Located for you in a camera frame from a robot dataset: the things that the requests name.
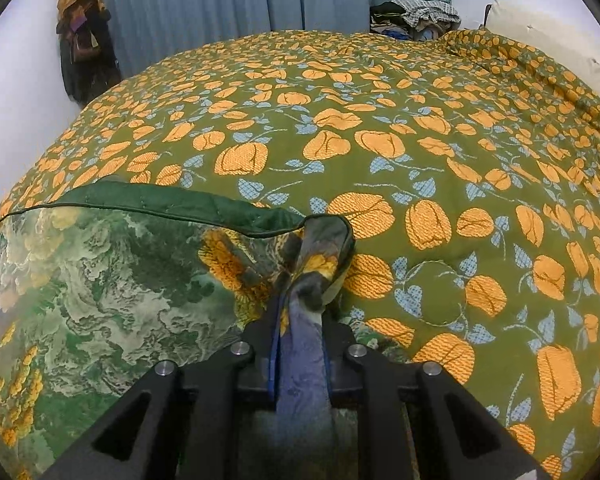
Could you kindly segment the green landscape print padded jacket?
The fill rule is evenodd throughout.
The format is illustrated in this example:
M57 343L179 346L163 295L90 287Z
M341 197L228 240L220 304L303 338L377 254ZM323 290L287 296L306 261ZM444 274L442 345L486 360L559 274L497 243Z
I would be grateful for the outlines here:
M354 478L322 341L353 247L340 214L117 178L3 212L0 465L41 477L151 365L208 359L271 315L280 393L242 426L245 476Z

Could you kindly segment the green orange leaf pattern quilt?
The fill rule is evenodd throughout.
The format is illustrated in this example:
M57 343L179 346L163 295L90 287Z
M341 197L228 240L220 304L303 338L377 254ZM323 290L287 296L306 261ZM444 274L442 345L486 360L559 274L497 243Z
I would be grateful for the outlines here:
M103 178L340 214L354 247L323 318L442 365L545 479L600 479L600 98L539 49L484 29L208 44L94 99L0 214Z

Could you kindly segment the hanging dark coats and bags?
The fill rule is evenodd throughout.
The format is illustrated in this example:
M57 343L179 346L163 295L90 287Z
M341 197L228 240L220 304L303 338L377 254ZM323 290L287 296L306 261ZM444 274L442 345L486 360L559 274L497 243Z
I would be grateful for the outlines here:
M84 108L122 76L102 0L58 0L56 34L67 96Z

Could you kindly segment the cream pillow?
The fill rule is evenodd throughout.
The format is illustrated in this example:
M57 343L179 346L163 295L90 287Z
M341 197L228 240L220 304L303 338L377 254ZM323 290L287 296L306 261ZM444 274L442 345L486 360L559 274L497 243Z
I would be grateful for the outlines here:
M600 96L600 39L550 15L494 0L486 12L494 34L540 49L569 68Z

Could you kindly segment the pile of clothes by wall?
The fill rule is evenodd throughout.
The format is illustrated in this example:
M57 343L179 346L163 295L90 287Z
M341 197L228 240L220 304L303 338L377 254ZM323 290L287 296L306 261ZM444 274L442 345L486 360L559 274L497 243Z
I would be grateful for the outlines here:
M436 40L460 24L452 0L390 0L370 7L370 32L397 40Z

